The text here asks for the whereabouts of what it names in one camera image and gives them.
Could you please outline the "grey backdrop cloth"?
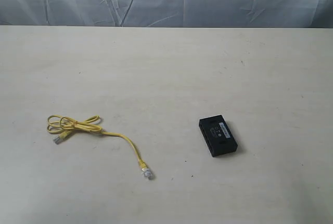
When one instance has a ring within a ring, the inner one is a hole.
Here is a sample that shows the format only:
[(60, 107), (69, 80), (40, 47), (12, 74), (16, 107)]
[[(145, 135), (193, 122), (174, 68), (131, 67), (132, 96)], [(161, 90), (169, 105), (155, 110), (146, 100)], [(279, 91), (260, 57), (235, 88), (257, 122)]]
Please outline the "grey backdrop cloth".
[(1, 24), (331, 28), (332, 0), (1, 0)]

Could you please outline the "black network switch box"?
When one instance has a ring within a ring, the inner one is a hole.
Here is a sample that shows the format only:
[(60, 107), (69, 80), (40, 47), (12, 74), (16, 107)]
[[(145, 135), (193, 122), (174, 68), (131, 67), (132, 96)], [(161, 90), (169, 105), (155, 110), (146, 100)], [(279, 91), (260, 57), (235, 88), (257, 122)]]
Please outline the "black network switch box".
[(222, 115), (202, 118), (198, 126), (212, 157), (236, 152), (238, 144)]

